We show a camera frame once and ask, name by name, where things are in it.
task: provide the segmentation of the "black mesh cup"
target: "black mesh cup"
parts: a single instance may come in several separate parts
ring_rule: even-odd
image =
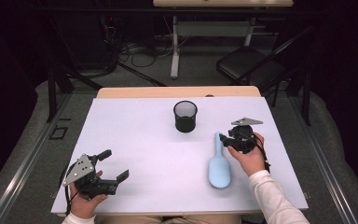
[[[173,107],[175,127],[181,133],[190,133],[196,128],[197,106],[190,101],[181,101]]]

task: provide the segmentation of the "gray floor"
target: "gray floor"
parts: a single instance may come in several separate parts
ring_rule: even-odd
[[[179,78],[170,78],[171,56],[158,57],[151,66],[138,71],[168,86],[221,86],[228,81],[217,74],[217,59],[241,44],[241,40],[193,41],[181,48]],[[270,38],[254,37],[252,45],[268,51]],[[135,62],[147,62],[149,56],[136,55]],[[106,87],[152,86],[148,81],[118,67],[113,74],[94,79]],[[60,112],[51,124],[48,117],[47,83],[37,88],[38,103],[19,143],[0,174],[0,223],[60,223],[49,211],[54,199],[50,197],[59,187],[59,179],[69,161],[76,140],[96,91],[74,80],[72,95],[59,94]],[[310,209],[304,211],[311,223],[358,223],[358,181],[344,161],[337,127],[324,102],[312,94],[308,127],[298,116],[298,99],[280,93],[276,107],[271,108],[288,155],[295,168]],[[53,129],[66,127],[62,140],[54,140]],[[23,184],[11,188],[13,179]],[[245,219],[261,221],[261,216]]]

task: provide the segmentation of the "person's left hand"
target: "person's left hand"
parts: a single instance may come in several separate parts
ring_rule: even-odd
[[[100,171],[97,173],[97,176],[101,176],[102,174],[103,172]],[[82,195],[77,192],[75,183],[71,183],[69,189],[71,190],[71,198],[73,198],[71,201],[71,213],[83,219],[93,217],[94,210],[98,204],[107,199],[106,194],[99,194],[90,200],[89,195]]]

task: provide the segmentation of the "chair seat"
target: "chair seat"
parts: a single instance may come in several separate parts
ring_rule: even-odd
[[[216,68],[228,79],[234,81],[236,78],[242,76],[247,71],[255,67],[265,58],[266,55],[256,49],[241,47],[220,59],[216,63]],[[278,77],[285,71],[286,69],[282,65],[274,61],[270,61],[252,73],[252,76],[250,77],[250,85],[256,86],[260,90],[264,89],[264,87],[268,85],[272,79]],[[246,85],[247,78],[241,81],[242,84]]]

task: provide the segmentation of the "table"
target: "table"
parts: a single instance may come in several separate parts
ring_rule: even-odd
[[[154,0],[155,7],[291,7],[292,0]],[[178,21],[173,16],[173,55],[171,78],[178,78],[179,35],[190,36],[245,36],[249,46],[255,19],[249,21]]]
[[[179,133],[172,108],[180,100],[198,108],[196,129]],[[235,119],[263,120],[254,129],[266,137],[271,174],[299,209],[307,203],[287,157],[268,105],[255,87],[104,88],[94,99],[71,163],[110,148],[113,155],[97,163],[103,179],[129,169],[117,194],[96,209],[101,215],[182,216],[260,212],[241,166],[225,150],[231,183],[217,190],[208,181],[208,161],[214,155],[213,135],[227,134]],[[51,212],[66,209],[60,189]]]

